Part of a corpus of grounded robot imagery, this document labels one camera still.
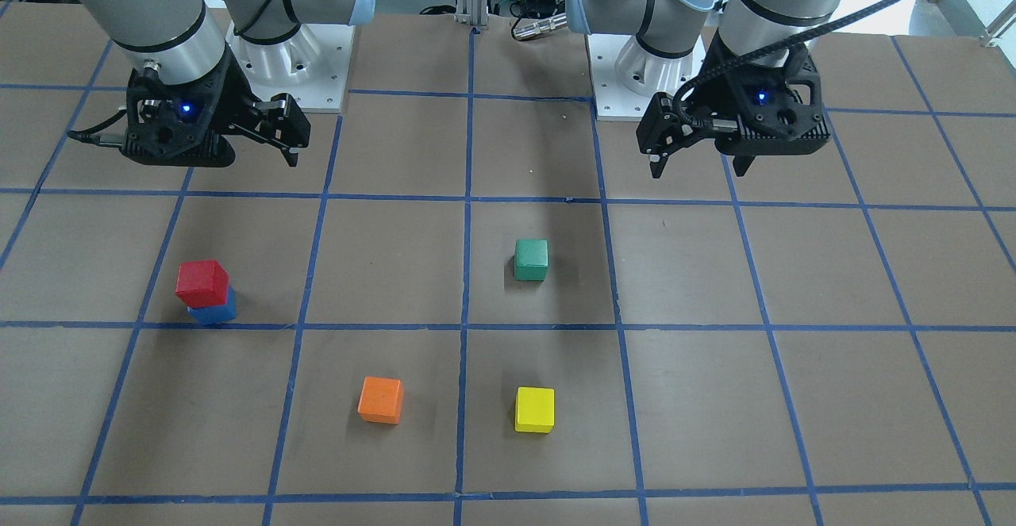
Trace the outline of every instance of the yellow cube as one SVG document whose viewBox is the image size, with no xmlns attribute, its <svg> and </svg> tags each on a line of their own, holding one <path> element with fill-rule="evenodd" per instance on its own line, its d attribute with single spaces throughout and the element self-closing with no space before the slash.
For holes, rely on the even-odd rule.
<svg viewBox="0 0 1016 526">
<path fill-rule="evenodd" d="M 515 393 L 515 431 L 550 433 L 554 429 L 554 390 L 520 386 Z"/>
</svg>

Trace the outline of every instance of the wooden block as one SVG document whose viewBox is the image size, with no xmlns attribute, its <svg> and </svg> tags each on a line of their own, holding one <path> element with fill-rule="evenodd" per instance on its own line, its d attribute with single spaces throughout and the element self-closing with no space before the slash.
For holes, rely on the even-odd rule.
<svg viewBox="0 0 1016 526">
<path fill-rule="evenodd" d="M 225 306 L 230 275 L 217 261 L 181 263 L 177 271 L 177 298 L 194 309 Z"/>
<path fill-rule="evenodd" d="M 515 393 L 515 431 L 550 433 L 554 429 L 554 390 L 520 386 Z"/>
<path fill-rule="evenodd" d="M 209 306 L 206 308 L 187 307 L 187 313 L 202 326 L 221 324 L 225 321 L 235 320 L 237 317 L 237 295 L 233 292 L 233 287 L 229 287 L 226 303 L 223 306 Z"/>
<path fill-rule="evenodd" d="M 515 280 L 546 280 L 549 265 L 544 238 L 519 238 L 515 241 Z"/>
<path fill-rule="evenodd" d="M 402 416 L 402 382 L 385 378 L 364 378 L 357 412 L 365 421 L 398 424 Z"/>
</svg>

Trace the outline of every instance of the orange cube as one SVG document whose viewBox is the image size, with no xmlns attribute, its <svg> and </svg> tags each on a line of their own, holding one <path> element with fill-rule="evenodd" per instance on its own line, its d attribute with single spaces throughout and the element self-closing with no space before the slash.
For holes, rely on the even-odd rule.
<svg viewBox="0 0 1016 526">
<path fill-rule="evenodd" d="M 360 392 L 357 412 L 365 421 L 373 423 L 398 424 L 402 416 L 402 397 L 405 391 L 399 380 L 385 378 L 364 378 L 364 389 Z"/>
</svg>

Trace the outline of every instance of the red cube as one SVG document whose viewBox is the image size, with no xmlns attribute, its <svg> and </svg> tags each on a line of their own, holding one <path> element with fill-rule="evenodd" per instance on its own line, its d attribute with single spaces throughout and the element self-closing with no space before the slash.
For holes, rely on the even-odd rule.
<svg viewBox="0 0 1016 526">
<path fill-rule="evenodd" d="M 177 298 L 193 309 L 223 306 L 230 291 L 230 275 L 217 261 L 181 263 Z"/>
</svg>

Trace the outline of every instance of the green cube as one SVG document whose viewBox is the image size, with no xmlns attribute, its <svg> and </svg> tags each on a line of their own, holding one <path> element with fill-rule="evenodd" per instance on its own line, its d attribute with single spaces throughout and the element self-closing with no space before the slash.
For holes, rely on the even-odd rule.
<svg viewBox="0 0 1016 526">
<path fill-rule="evenodd" d="M 519 238 L 515 241 L 515 280 L 546 280 L 547 241 L 543 238 Z"/>
</svg>

